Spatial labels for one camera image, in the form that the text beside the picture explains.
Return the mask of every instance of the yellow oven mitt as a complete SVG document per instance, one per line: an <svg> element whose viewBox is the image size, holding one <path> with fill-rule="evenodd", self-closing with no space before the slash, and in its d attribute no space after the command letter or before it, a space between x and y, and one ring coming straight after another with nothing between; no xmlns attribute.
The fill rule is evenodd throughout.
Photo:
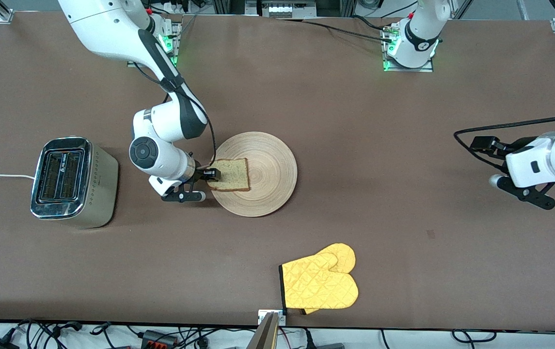
<svg viewBox="0 0 555 349"><path fill-rule="evenodd" d="M344 243L330 245L314 256L280 265L284 309L344 309L357 300L359 290L348 274L355 267L355 252Z"/></svg>

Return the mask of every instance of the brown table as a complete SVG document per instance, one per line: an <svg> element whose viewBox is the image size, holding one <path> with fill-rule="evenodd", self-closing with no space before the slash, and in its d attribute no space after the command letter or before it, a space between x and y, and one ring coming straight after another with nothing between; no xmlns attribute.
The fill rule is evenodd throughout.
<svg viewBox="0 0 555 349"><path fill-rule="evenodd" d="M162 91L89 53L61 13L16 14L0 26L0 173L31 174L47 141L82 135L118 159L120 189L111 223L80 231L36 220L31 183L0 179L0 318L253 324L280 308L279 264L339 241L357 254L359 299L290 325L555 330L555 209L490 187L495 171L452 139L555 115L555 34L470 20L443 38L434 73L391 73L372 40L197 18L178 66L218 143L268 132L299 164L290 201L246 219L213 200L163 203L127 156L132 115ZM211 155L208 132L177 146Z"/></svg>

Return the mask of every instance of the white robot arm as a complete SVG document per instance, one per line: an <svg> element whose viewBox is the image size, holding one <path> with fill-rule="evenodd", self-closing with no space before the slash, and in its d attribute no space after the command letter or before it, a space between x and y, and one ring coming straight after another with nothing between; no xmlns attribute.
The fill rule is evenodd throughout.
<svg viewBox="0 0 555 349"><path fill-rule="evenodd" d="M541 122L524 122L521 126L536 123ZM495 188L544 209L555 207L555 200L546 195L555 183L555 132L519 139L512 144L501 143L496 137L475 137L469 148L504 160L504 165L498 168L504 175L495 174L490 178L490 184ZM538 185L546 186L537 190Z"/></svg>
<svg viewBox="0 0 555 349"><path fill-rule="evenodd" d="M407 68L423 66L434 55L450 13L447 0L419 0L412 16L392 25L400 31L387 55Z"/></svg>
<svg viewBox="0 0 555 349"><path fill-rule="evenodd" d="M164 21L149 16L140 0L59 0L66 19L91 52L113 60L143 64L155 73L171 97L133 117L133 164L151 175L149 183L167 201L202 201L193 191L199 179L218 180L215 170L199 170L198 163L173 146L202 134L208 122L205 109L155 39ZM191 184L184 191L183 184Z"/></svg>

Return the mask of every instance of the wooden plate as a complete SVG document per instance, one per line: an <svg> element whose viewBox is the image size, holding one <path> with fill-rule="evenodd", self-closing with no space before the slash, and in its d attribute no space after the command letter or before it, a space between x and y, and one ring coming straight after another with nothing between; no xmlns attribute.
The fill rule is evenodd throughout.
<svg viewBox="0 0 555 349"><path fill-rule="evenodd" d="M231 137L217 149L217 159L247 158L249 191L213 191L228 211L243 217L260 217L282 207L297 183L297 162L290 148L264 132Z"/></svg>

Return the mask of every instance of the bread slice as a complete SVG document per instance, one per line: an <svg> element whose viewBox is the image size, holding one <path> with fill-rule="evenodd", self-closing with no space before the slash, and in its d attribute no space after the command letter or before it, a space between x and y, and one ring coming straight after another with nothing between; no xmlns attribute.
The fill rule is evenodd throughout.
<svg viewBox="0 0 555 349"><path fill-rule="evenodd" d="M219 159L211 168L222 173L218 182L208 181L208 187L217 191L249 191L247 159Z"/></svg>

